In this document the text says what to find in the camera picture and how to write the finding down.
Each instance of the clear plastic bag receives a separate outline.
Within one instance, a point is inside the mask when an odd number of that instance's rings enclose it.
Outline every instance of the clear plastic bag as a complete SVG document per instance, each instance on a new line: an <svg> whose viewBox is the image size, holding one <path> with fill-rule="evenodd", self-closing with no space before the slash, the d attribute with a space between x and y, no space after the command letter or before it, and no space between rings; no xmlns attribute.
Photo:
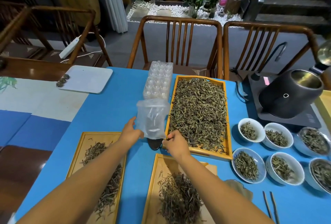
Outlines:
<svg viewBox="0 0 331 224"><path fill-rule="evenodd" d="M137 102L136 129L152 140L165 138L164 119L169 114L170 104L165 99L149 99Z"/></svg>

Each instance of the loose tea leaves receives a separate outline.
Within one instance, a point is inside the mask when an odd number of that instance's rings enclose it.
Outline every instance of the loose tea leaves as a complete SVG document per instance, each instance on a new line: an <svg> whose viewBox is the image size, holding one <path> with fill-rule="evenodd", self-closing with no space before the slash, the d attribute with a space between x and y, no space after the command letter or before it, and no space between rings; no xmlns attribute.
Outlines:
<svg viewBox="0 0 331 224"><path fill-rule="evenodd" d="M106 148L107 147L105 143L95 143L94 146L91 146L88 150L86 150L85 158L82 161L83 165L86 165L91 160L96 158L99 154L105 151ZM113 173L113 176L111 177L110 181L106 185L105 190L102 192L98 204L95 206L94 211L98 214L97 220L103 216L102 213L106 207L109 207L109 214L111 214L110 207L115 204L115 199L119 190L119 182L121 180L121 172L122 166L121 164L119 164L115 172Z"/></svg>
<svg viewBox="0 0 331 224"><path fill-rule="evenodd" d="M316 160L312 163L311 172L319 184L331 193L331 164L327 161Z"/></svg>
<svg viewBox="0 0 331 224"><path fill-rule="evenodd" d="M319 131L315 129L307 129L304 134L301 135L302 141L312 151L325 155L329 152L329 147L324 137Z"/></svg>
<svg viewBox="0 0 331 224"><path fill-rule="evenodd" d="M265 135L267 135L268 139L277 146L286 147L288 145L288 141L283 133L273 130L266 130Z"/></svg>
<svg viewBox="0 0 331 224"><path fill-rule="evenodd" d="M190 147L225 153L226 97L221 86L204 78L179 80L169 132L179 130Z"/></svg>
<svg viewBox="0 0 331 224"><path fill-rule="evenodd" d="M184 174L171 175L159 181L161 214L167 224L194 224L201 219L200 199L191 181Z"/></svg>
<svg viewBox="0 0 331 224"><path fill-rule="evenodd" d="M294 171L289 168L287 162L278 156L274 156L271 159L272 167L276 174L283 180L287 181L294 178Z"/></svg>
<svg viewBox="0 0 331 224"><path fill-rule="evenodd" d="M256 180L259 176L258 166L252 156L249 156L244 151L239 152L239 154L234 158L234 163L238 172L242 176L249 180Z"/></svg>
<svg viewBox="0 0 331 224"><path fill-rule="evenodd" d="M240 131L247 139L256 140L258 138L250 122L246 122L245 124L242 124L242 126L240 127Z"/></svg>

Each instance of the wooden tray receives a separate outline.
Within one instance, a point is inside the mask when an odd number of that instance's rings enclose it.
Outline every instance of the wooden tray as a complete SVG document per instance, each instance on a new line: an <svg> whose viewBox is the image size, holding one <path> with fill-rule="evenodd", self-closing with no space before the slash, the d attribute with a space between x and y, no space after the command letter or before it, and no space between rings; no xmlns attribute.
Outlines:
<svg viewBox="0 0 331 224"><path fill-rule="evenodd" d="M331 91L324 90L315 100L315 105L331 133Z"/></svg>
<svg viewBox="0 0 331 224"><path fill-rule="evenodd" d="M85 157L85 151L89 149L91 146L93 146L96 142L105 143L106 146L116 142L121 135L121 132L83 132L81 139L79 140L75 155L73 156L67 177L70 177L74 172L79 170L83 167L83 164L81 163L82 160ZM98 221L96 219L98 218L98 215L93 212L90 216L90 218L87 221L87 224L115 224L116 223L116 217L117 217L117 211L118 211L118 203L119 199L121 197L122 192L122 185L123 185L123 179L124 179L124 172L125 172L125 163L126 163L126 156L122 159L121 165L122 165L122 174L121 174L121 180L119 182L119 191L117 194L117 198L115 199L115 205L111 207L111 210L109 211L109 208L106 208L104 210L104 216L105 218L99 218Z"/></svg>
<svg viewBox="0 0 331 224"><path fill-rule="evenodd" d="M215 80L215 79L211 79L208 77L201 77L201 76L182 76L182 75L177 75L176 77L176 81L175 81L175 87L173 89L173 93L172 93L172 99L171 99L171 106L170 106L170 112L172 110L173 107L173 100L175 99L175 94L176 94L176 88L177 88L177 84L179 80L190 80L192 78L205 78L210 80L211 83L222 86L224 89L224 94L226 96L226 89L225 89L225 82L224 81L220 81L220 80ZM226 126L226 133L225 133L225 140L223 140L223 146L225 147L225 153L219 153L219 152L213 152L213 151L207 151L201 148L196 148L196 147L189 147L190 152L192 154L196 154L196 155L201 155L201 156L208 156L210 158L213 159L225 159L225 160L232 160L232 147L231 147L231 132L230 132L230 124L229 124L229 110L228 110L228 106L227 106L227 102L225 103L226 105L226 111L227 111L227 117L226 117L226 121L227 126ZM168 115L168 120L167 120L167 125L166 125L166 136L168 135L168 131L169 131L169 125L170 125L170 113Z"/></svg>
<svg viewBox="0 0 331 224"><path fill-rule="evenodd" d="M217 175L217 167L214 165L209 165L206 162L201 162L204 164L209 171ZM162 177L166 177L168 174L178 174L184 173L182 168L176 162L174 158L168 155L156 154L151 181L148 187L147 199L144 209L144 215L142 224L167 224L166 220L161 214L158 214L161 208L161 201L159 196L160 186L158 182L162 180ZM196 224L212 224L215 223L209 214L205 205L201 207L201 217L203 221L197 222Z"/></svg>

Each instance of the chopsticks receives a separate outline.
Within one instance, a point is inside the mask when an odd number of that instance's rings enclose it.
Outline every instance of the chopsticks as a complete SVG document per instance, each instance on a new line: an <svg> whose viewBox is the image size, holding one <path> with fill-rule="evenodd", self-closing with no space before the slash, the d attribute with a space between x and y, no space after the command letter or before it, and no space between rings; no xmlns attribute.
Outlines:
<svg viewBox="0 0 331 224"><path fill-rule="evenodd" d="M278 213L277 213L277 206L276 206L275 198L273 197L272 192L270 192L270 195L271 195L272 204L273 204L273 207L274 207L274 210L275 210L276 224L280 224ZM273 218L272 218L272 213L271 213L269 204L268 204L267 196L266 196L264 191L263 191L263 197L264 197L265 204L267 205L267 210L268 210L268 213L269 213L269 217L271 218L272 221L274 221Z"/></svg>

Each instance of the human arm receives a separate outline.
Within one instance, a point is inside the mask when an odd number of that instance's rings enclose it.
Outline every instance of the human arm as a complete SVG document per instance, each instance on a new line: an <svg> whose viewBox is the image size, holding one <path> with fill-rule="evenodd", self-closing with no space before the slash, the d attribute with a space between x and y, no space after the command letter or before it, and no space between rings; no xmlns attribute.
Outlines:
<svg viewBox="0 0 331 224"><path fill-rule="evenodd" d="M134 120L127 122L117 142L62 182L17 223L86 223L121 159L143 137L142 131L133 129Z"/></svg>
<svg viewBox="0 0 331 224"><path fill-rule="evenodd" d="M191 180L215 223L273 223L258 207L191 156L187 141L178 130L170 133L168 139L163 145Z"/></svg>

